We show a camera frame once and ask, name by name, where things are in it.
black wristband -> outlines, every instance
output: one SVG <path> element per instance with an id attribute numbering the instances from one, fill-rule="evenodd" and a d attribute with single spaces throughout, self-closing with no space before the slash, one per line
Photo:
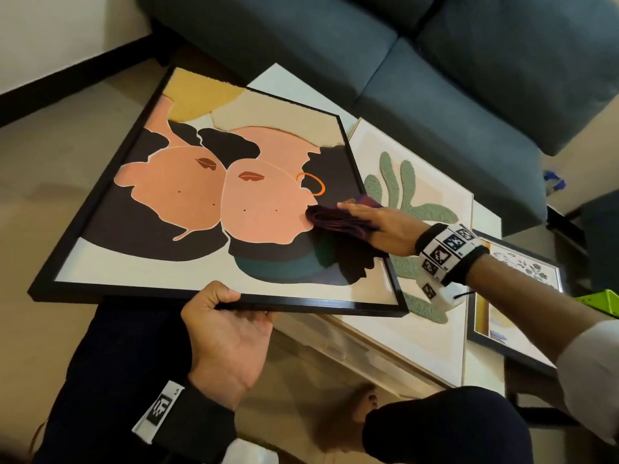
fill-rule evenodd
<path id="1" fill-rule="evenodd" d="M 223 460 L 236 439 L 235 414 L 205 397 L 189 381 L 153 438 L 153 442 L 201 463 Z"/>
<path id="2" fill-rule="evenodd" d="M 471 252 L 469 252 L 457 265 L 452 268 L 445 278 L 443 279 L 443 284 L 447 286 L 452 281 L 459 283 L 461 285 L 466 285 L 466 277 L 468 275 L 468 271 L 476 263 L 477 259 L 482 257 L 485 254 L 489 254 L 490 249 L 486 246 L 477 246 Z"/>
<path id="3" fill-rule="evenodd" d="M 417 238 L 415 242 L 415 253 L 419 255 L 422 253 L 422 250 L 439 234 L 443 232 L 443 230 L 447 227 L 444 223 L 437 223 L 436 225 L 430 226 L 426 231 L 423 232 L 421 236 Z"/>

white table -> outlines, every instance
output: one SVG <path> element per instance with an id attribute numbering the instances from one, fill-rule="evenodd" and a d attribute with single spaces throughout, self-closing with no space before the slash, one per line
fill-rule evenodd
<path id="1" fill-rule="evenodd" d="M 346 112 L 335 102 L 327 99 L 311 86 L 303 83 L 299 78 L 288 72 L 280 65 L 273 65 L 267 69 L 259 77 L 249 84 L 250 87 L 280 96 L 282 98 L 306 104 L 308 106 L 328 111 L 340 116 L 346 132 L 350 132 L 357 123 L 357 118 Z M 473 228 L 482 231 L 483 233 L 500 238 L 501 237 L 501 218 L 496 216 L 490 210 L 482 206 L 480 203 L 474 202 L 473 207 Z M 333 346 L 325 344 L 324 335 L 321 337 L 319 333 L 324 329 L 324 325 L 320 324 L 316 317 L 301 316 L 282 316 L 282 322 L 276 324 L 276 328 L 280 328 L 284 333 L 294 338 L 302 339 L 302 343 L 308 344 L 317 350 L 321 350 L 331 358 L 346 364 L 351 369 L 357 370 L 360 374 L 371 376 L 368 379 L 376 381 L 376 375 L 381 376 L 382 372 L 376 371 L 376 360 L 385 361 L 384 357 L 377 357 L 368 366 L 366 362 L 360 361 L 351 353 L 351 348 L 354 348 L 346 338 L 338 338 L 336 343 L 339 343 L 340 348 L 335 350 Z M 330 340 L 337 332 L 329 333 Z M 341 358 L 346 350 L 346 357 Z M 383 370 L 388 370 L 390 365 L 384 364 Z M 426 393 L 431 393 L 431 387 L 420 382 L 415 383 L 417 390 L 425 390 Z M 464 385 L 476 385 L 486 389 L 494 390 L 502 395 L 505 395 L 505 371 L 504 358 L 488 348 L 480 346 L 476 343 L 467 341 L 466 355 L 464 359 Z"/>

orange hoop earring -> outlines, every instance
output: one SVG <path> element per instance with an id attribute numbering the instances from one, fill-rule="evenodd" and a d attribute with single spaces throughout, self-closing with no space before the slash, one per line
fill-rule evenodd
<path id="1" fill-rule="evenodd" d="M 320 184 L 320 186 L 322 187 L 322 188 L 320 189 L 320 192 L 318 192 L 317 194 L 312 194 L 314 197 L 318 197 L 319 195 L 324 194 L 324 191 L 326 190 L 326 187 L 324 186 L 324 184 L 322 183 L 322 181 L 321 181 L 319 178 L 317 178 L 317 177 L 316 177 L 315 175 L 313 175 L 313 174 L 310 174 L 309 172 L 299 172 L 299 173 L 297 174 L 297 184 L 300 184 L 300 182 L 299 182 L 299 178 L 300 178 L 301 176 L 309 176 L 309 177 L 311 177 L 311 178 L 316 179 L 316 180 L 318 181 L 318 184 Z"/>

sofa cushion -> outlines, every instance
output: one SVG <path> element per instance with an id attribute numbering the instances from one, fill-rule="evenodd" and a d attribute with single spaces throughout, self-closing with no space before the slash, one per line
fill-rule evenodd
<path id="1" fill-rule="evenodd" d="M 445 0 L 417 46 L 549 155 L 619 92 L 611 0 Z"/>
<path id="2" fill-rule="evenodd" d="M 248 81 L 273 63 L 351 106 L 398 37 L 348 0 L 141 0 Z"/>
<path id="3" fill-rule="evenodd" d="M 619 293 L 619 190 L 583 205 L 581 215 L 594 291 Z"/>
<path id="4" fill-rule="evenodd" d="M 356 0 L 389 20 L 403 33 L 414 30 L 434 0 Z"/>
<path id="5" fill-rule="evenodd" d="M 504 233 L 540 224 L 546 197 L 535 144 L 462 94 L 400 38 L 354 112 L 475 194 Z"/>

